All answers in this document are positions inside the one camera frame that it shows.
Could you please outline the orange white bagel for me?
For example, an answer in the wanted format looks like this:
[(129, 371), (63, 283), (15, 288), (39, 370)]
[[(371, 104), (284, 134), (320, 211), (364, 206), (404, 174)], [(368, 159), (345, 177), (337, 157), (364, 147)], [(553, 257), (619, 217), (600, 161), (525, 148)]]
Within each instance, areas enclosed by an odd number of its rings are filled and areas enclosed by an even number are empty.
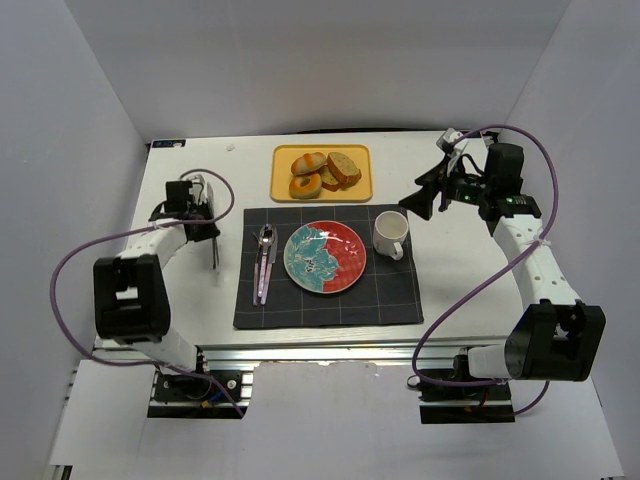
[(322, 190), (322, 179), (318, 173), (294, 176), (289, 183), (289, 194), (294, 199), (316, 198)]

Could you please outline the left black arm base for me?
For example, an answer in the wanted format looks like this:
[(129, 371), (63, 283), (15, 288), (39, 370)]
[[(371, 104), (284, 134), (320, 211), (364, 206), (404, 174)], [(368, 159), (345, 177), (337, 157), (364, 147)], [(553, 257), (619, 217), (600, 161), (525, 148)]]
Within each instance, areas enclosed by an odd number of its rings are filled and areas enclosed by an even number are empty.
[[(208, 375), (221, 384), (242, 413), (245, 413), (251, 398), (255, 366), (210, 361), (208, 367)], [(215, 383), (157, 369), (147, 417), (239, 420), (241, 415)]]

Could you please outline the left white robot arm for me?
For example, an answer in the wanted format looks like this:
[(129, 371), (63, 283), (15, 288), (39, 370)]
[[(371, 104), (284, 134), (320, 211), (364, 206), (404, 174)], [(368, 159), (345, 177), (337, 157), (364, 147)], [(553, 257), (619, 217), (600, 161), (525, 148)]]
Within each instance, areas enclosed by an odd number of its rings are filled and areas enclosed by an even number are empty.
[(95, 327), (103, 340), (130, 346), (167, 367), (204, 372), (201, 349), (171, 326), (163, 268), (183, 246), (206, 242), (219, 264), (213, 189), (201, 175), (165, 184), (166, 199), (149, 222), (155, 226), (119, 255), (93, 266)]

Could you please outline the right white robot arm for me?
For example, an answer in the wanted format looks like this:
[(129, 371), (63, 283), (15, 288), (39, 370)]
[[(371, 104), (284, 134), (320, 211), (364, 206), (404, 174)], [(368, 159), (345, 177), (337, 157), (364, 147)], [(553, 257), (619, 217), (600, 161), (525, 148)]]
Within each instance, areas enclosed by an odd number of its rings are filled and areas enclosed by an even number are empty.
[(439, 211), (453, 201), (474, 205), (508, 260), (521, 297), (523, 314), (507, 339), (469, 347), (454, 361), (447, 387), (493, 385), (508, 380), (582, 382), (590, 374), (605, 327), (598, 306), (583, 302), (563, 275), (545, 242), (546, 226), (535, 199), (522, 193), (524, 151), (496, 143), (484, 169), (469, 173), (464, 147), (443, 141), (443, 159), (416, 179), (418, 192), (401, 200), (402, 208), (428, 220), (436, 198)]

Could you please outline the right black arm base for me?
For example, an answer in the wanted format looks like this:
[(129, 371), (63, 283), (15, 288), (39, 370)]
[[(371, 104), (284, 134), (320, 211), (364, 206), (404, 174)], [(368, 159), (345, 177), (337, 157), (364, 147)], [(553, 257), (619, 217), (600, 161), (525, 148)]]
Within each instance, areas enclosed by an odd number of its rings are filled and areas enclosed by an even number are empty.
[(418, 394), (424, 425), (507, 424), (515, 422), (512, 395), (506, 383), (478, 385), (469, 370), (468, 348), (448, 358), (415, 351), (406, 386)]

